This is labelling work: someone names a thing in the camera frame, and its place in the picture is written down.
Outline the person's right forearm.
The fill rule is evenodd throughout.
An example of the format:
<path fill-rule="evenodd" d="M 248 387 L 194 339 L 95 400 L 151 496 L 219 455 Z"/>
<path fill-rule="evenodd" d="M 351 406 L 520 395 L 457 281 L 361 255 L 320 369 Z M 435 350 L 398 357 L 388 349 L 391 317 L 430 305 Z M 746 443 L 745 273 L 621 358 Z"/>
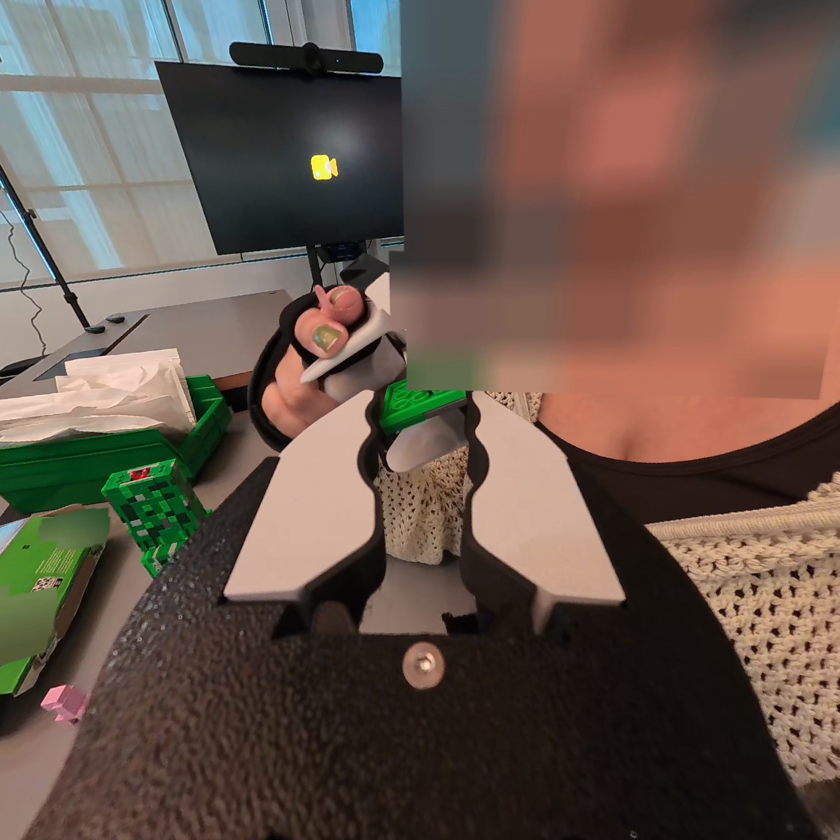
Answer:
<path fill-rule="evenodd" d="M 469 449 L 398 474 L 380 465 L 375 486 L 384 519 L 385 550 L 407 562 L 438 565 L 459 557 Z"/>

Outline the green mosaic lego panel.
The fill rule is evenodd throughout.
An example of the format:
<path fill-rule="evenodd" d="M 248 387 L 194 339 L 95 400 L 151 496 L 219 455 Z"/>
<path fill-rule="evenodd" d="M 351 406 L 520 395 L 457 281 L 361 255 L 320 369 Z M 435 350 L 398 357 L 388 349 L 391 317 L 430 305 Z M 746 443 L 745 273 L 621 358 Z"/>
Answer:
<path fill-rule="evenodd" d="M 380 429 L 384 434 L 397 434 L 438 410 L 463 405 L 465 399 L 464 391 L 410 391 L 405 379 L 394 382 L 384 393 Z"/>

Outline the person's black top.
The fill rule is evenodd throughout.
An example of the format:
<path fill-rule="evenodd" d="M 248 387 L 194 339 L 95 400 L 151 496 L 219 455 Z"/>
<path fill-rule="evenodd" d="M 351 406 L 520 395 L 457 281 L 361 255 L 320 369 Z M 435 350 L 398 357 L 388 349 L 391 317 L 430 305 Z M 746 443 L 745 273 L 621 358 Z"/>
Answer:
<path fill-rule="evenodd" d="M 672 463 L 606 458 L 538 423 L 576 478 L 600 487 L 643 524 L 804 502 L 839 468 L 839 405 L 782 435 L 723 455 Z"/>

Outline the grey background desk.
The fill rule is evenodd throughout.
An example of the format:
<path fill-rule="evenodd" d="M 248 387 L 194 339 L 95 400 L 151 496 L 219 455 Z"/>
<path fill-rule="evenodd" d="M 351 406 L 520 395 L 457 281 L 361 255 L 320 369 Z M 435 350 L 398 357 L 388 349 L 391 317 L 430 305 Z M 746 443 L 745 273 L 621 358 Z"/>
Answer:
<path fill-rule="evenodd" d="M 246 386 L 259 356 L 290 302 L 284 290 L 130 311 L 121 324 L 102 321 L 102 333 L 84 332 L 1 387 L 1 397 L 56 390 L 47 372 L 68 355 L 108 350 L 109 355 L 177 349 L 185 375 L 208 375 L 222 392 Z"/>

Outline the black video conference bar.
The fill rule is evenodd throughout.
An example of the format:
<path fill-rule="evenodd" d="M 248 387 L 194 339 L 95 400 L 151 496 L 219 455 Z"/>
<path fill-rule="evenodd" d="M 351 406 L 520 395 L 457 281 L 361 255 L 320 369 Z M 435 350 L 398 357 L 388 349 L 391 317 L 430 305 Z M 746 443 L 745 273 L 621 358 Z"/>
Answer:
<path fill-rule="evenodd" d="M 384 69 L 379 54 L 321 48 L 314 43 L 295 47 L 234 42 L 228 52 L 231 60 L 241 67 L 302 70 L 313 77 L 329 72 L 378 75 Z"/>

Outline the green lego creeper figure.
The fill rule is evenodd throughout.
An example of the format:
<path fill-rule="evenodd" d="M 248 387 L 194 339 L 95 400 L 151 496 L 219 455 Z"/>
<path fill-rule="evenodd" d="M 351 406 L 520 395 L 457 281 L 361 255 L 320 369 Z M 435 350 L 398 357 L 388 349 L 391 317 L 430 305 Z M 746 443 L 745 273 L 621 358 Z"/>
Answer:
<path fill-rule="evenodd" d="M 152 578 L 212 513 L 175 458 L 112 473 L 101 493 L 141 549 L 141 562 Z"/>

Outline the person's right hand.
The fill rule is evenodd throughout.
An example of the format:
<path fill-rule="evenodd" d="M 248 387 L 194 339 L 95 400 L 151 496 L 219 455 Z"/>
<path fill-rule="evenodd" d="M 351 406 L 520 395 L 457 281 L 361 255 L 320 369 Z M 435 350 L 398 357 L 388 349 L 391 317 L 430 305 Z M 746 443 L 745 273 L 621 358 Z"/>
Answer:
<path fill-rule="evenodd" d="M 346 285 L 319 290 L 317 297 L 317 306 L 297 317 L 291 334 L 310 354 L 330 359 L 347 344 L 349 327 L 363 318 L 365 300 L 357 289 Z M 302 358 L 291 345 L 261 397 L 270 424 L 289 438 L 297 437 L 340 405 L 316 381 L 302 383 L 303 372 Z"/>

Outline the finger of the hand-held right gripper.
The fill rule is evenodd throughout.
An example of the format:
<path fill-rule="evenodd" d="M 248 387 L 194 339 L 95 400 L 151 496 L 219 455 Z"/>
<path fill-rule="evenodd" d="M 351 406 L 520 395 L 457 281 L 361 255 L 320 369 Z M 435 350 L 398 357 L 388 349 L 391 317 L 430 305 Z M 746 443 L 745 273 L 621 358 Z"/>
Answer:
<path fill-rule="evenodd" d="M 407 473 L 468 446 L 462 408 L 447 408 L 400 431 L 388 448 L 390 471 Z"/>

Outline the black monitor stand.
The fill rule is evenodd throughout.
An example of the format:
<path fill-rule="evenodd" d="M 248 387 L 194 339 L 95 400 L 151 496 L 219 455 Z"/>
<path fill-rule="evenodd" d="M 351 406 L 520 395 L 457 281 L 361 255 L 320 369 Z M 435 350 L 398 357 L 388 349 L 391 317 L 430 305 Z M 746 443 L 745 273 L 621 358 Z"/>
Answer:
<path fill-rule="evenodd" d="M 372 245 L 375 244 L 373 239 L 363 239 L 349 243 L 338 243 L 331 245 L 306 245 L 306 254 L 308 258 L 310 273 L 311 273 L 311 291 L 316 287 L 335 287 L 342 284 L 341 267 L 343 264 L 351 263 L 362 255 L 369 252 Z M 334 280 L 327 281 L 324 285 L 322 273 L 327 266 L 333 267 Z"/>

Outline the person's knit sweater torso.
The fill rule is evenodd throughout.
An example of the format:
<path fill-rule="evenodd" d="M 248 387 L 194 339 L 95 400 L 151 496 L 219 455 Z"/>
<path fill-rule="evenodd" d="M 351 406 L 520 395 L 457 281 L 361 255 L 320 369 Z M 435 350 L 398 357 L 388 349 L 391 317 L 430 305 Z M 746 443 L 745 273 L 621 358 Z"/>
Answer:
<path fill-rule="evenodd" d="M 529 420 L 586 452 L 638 463 L 723 455 L 782 435 L 838 404 L 740 397 L 525 395 Z M 838 518 L 780 525 L 789 507 L 838 513 L 838 471 L 804 502 L 644 524 L 729 636 L 794 782 L 838 782 Z"/>

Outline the black tripod stand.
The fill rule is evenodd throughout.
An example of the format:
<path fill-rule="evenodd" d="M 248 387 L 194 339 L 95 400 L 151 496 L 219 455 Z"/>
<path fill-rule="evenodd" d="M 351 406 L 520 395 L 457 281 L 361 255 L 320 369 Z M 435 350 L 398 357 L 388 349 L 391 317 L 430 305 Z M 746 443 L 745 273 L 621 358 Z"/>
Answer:
<path fill-rule="evenodd" d="M 101 334 L 105 332 L 105 328 L 101 325 L 92 325 L 89 323 L 89 320 L 83 310 L 81 309 L 81 305 L 78 301 L 78 297 L 73 292 L 70 287 L 68 286 L 65 278 L 60 272 L 57 263 L 55 262 L 53 256 L 50 254 L 49 249 L 42 238 L 40 232 L 38 231 L 35 225 L 35 214 L 31 212 L 27 207 L 24 205 L 23 201 L 20 199 L 14 185 L 9 180 L 8 175 L 5 172 L 5 169 L 1 166 L 1 187 L 8 195 L 10 203 L 19 218 L 21 224 L 24 226 L 27 235 L 29 236 L 30 240 L 35 246 L 35 249 L 38 252 L 40 258 L 42 258 L 49 275 L 51 276 L 52 280 L 57 284 L 57 286 L 61 289 L 63 298 L 65 302 L 70 306 L 71 310 L 77 316 L 78 321 L 80 322 L 81 327 L 84 329 L 86 333 L 90 334 Z"/>

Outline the green plastic bin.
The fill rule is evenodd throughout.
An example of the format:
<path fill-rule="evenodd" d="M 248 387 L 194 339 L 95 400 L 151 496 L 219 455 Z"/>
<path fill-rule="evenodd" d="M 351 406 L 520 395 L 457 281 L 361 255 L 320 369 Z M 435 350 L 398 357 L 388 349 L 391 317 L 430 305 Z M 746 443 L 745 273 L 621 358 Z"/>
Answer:
<path fill-rule="evenodd" d="M 16 511 L 37 513 L 103 500 L 110 475 L 177 459 L 194 483 L 232 420 L 222 393 L 208 375 L 188 376 L 196 425 L 181 443 L 157 429 L 57 439 L 1 450 L 1 496 Z"/>

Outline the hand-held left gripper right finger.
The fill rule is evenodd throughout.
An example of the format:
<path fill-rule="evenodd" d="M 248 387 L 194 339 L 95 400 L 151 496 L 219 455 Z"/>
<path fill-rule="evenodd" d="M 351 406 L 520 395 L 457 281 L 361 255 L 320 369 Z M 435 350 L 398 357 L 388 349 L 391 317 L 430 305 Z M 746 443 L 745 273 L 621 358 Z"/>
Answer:
<path fill-rule="evenodd" d="M 626 596 L 564 453 L 484 392 L 469 394 L 459 568 L 476 627 L 542 634 L 558 604 L 619 606 Z"/>

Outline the large black monitor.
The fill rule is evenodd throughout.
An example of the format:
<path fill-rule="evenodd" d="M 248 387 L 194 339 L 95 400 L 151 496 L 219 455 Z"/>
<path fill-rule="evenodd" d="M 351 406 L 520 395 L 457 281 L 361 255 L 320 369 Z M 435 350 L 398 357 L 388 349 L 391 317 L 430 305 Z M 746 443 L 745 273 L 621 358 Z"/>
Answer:
<path fill-rule="evenodd" d="M 219 255 L 403 236 L 401 78 L 155 65 Z"/>

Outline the pink lego pig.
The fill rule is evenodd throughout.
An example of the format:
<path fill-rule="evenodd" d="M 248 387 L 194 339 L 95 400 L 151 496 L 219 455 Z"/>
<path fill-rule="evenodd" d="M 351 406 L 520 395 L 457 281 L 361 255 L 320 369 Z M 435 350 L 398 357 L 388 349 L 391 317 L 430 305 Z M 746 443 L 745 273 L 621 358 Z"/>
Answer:
<path fill-rule="evenodd" d="M 90 694 L 75 686 L 54 686 L 46 692 L 40 708 L 52 712 L 56 722 L 75 726 L 84 716 L 89 700 Z"/>

